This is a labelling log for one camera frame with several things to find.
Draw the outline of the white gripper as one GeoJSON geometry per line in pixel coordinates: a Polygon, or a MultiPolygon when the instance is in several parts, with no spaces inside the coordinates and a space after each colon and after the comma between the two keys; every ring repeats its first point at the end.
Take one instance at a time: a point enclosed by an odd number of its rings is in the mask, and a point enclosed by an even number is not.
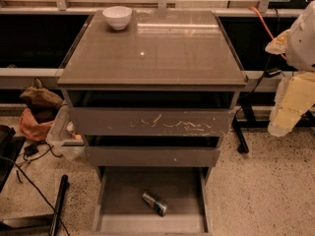
{"type": "MultiPolygon", "coordinates": [[[[284,30],[265,47],[271,54],[285,54],[289,29],[284,30]]],[[[315,104],[315,73],[302,72],[292,78],[283,77],[280,81],[275,105],[270,114],[268,132],[275,137],[290,133],[294,126],[315,104]]]]}

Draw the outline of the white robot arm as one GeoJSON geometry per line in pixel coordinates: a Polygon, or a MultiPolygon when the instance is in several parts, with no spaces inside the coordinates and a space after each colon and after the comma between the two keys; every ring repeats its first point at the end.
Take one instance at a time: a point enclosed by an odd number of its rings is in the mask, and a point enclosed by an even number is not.
{"type": "Polygon", "coordinates": [[[315,1],[265,50],[285,54],[286,63],[298,71],[291,79],[282,78],[270,114],[269,133],[283,137],[315,104],[315,1]]]}

